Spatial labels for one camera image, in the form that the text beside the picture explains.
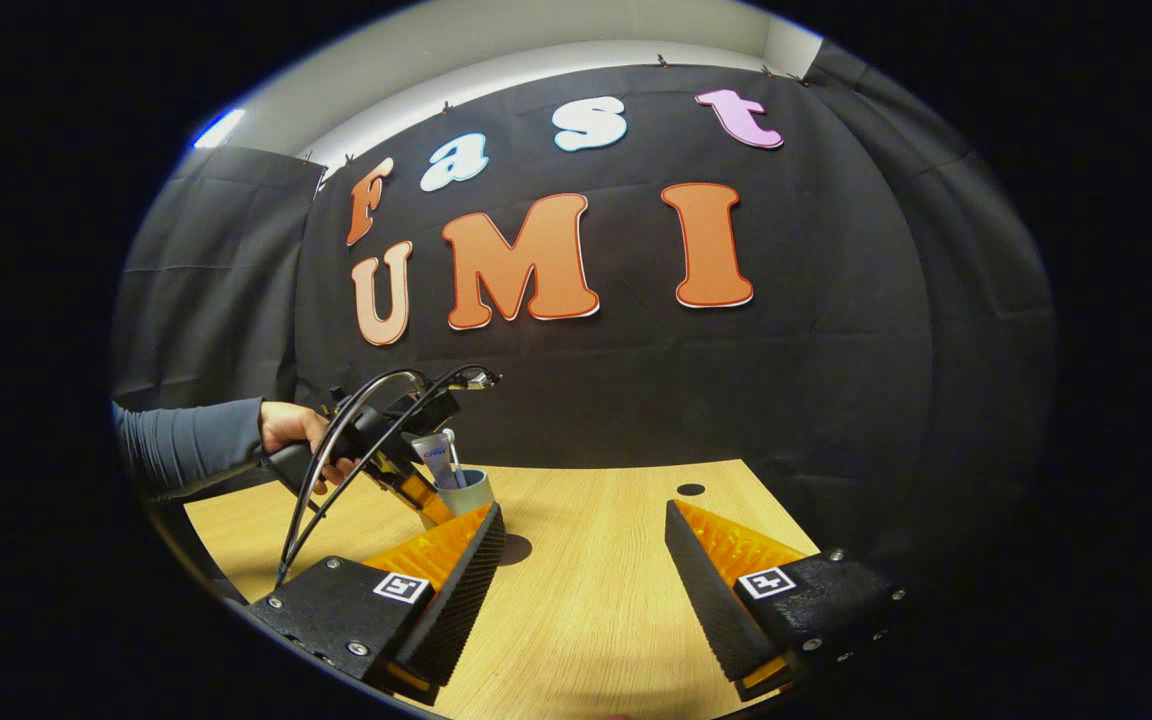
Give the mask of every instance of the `orange letter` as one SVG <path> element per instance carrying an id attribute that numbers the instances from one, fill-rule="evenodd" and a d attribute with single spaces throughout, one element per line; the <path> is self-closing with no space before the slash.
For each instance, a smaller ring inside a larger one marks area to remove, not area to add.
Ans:
<path id="1" fill-rule="evenodd" d="M 380 205 L 380 185 L 382 182 L 380 179 L 388 177 L 389 172 L 393 169 L 393 158 L 385 158 L 349 191 L 349 196 L 353 197 L 353 222 L 349 223 L 349 232 L 344 236 L 344 243 L 348 247 L 358 242 L 362 236 L 365 236 L 370 232 L 371 213 L 369 211 L 376 210 L 376 205 Z"/>
<path id="2" fill-rule="evenodd" d="M 353 266 L 353 290 L 358 310 L 358 329 L 371 344 L 391 344 L 407 332 L 407 258 L 412 253 L 412 243 L 399 242 L 385 251 L 385 264 L 389 265 L 389 319 L 376 316 L 376 268 L 380 263 L 366 258 Z"/>
<path id="3" fill-rule="evenodd" d="M 732 237 L 732 205 L 740 200 L 723 184 L 689 182 L 660 191 L 660 200 L 679 212 L 687 278 L 675 297 L 687 306 L 744 305 L 755 298 L 755 283 L 740 274 Z"/>
<path id="4" fill-rule="evenodd" d="M 588 206 L 584 195 L 541 197 L 526 211 L 513 247 L 483 213 L 447 223 L 444 240 L 452 243 L 456 263 L 456 306 L 447 314 L 447 323 L 458 331 L 492 323 L 492 310 L 479 301 L 479 281 L 503 318 L 515 319 L 531 270 L 536 270 L 536 295 L 526 311 L 532 318 L 556 320 L 596 313 L 598 295 L 585 285 L 579 256 L 579 215 Z"/>

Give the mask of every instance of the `toothpaste tube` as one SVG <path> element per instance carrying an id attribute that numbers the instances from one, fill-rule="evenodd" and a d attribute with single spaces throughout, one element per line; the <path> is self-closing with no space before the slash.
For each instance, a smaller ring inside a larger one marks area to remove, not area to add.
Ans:
<path id="1" fill-rule="evenodd" d="M 434 484 L 440 488 L 456 488 L 456 473 L 452 470 L 450 444 L 444 433 L 419 437 L 412 440 L 416 454 L 434 475 Z"/>

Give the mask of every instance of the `person's arm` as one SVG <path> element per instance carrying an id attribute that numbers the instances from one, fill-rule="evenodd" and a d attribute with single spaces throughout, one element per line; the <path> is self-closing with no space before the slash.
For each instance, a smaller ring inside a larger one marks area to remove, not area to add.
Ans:
<path id="1" fill-rule="evenodd" d="M 262 402 L 248 397 L 143 414 L 114 404 L 119 449 L 132 482 L 151 497 L 188 495 L 206 479 L 250 467 L 262 450 Z"/>
<path id="2" fill-rule="evenodd" d="M 317 450 L 328 422 L 308 407 L 248 397 L 220 406 L 143 414 L 113 404 L 114 427 L 124 464 L 156 500 L 187 497 L 212 483 L 250 468 L 262 452 L 281 450 L 290 442 L 309 441 Z M 339 460 L 323 469 L 339 484 L 353 462 Z M 323 482 L 314 493 L 326 492 Z"/>

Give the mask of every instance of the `cup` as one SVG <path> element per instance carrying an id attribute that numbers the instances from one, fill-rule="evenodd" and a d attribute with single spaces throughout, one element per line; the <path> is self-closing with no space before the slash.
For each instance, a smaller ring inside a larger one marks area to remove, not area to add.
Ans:
<path id="1" fill-rule="evenodd" d="M 438 497 L 447 505 L 447 509 L 460 518 L 467 511 L 475 511 L 488 502 L 495 502 L 492 493 L 492 482 L 488 480 L 486 470 L 477 468 L 461 468 L 465 473 L 465 486 L 463 488 L 439 488 Z"/>

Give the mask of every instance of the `wooden table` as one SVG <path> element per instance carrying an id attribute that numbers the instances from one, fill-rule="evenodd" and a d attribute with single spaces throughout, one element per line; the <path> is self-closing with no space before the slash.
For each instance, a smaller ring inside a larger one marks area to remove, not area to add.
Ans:
<path id="1" fill-rule="evenodd" d="M 484 469 L 507 532 L 526 538 L 532 551 L 497 570 L 456 673 L 426 710 L 468 720 L 681 720 L 753 705 L 723 679 L 664 544 L 666 502 L 681 498 L 819 552 L 744 462 Z M 681 497 L 684 483 L 705 492 Z M 215 563 L 251 601 L 273 591 L 293 506 L 291 493 L 270 483 L 185 509 Z M 366 560 L 420 532 L 415 511 L 359 477 L 291 575 L 326 555 Z"/>

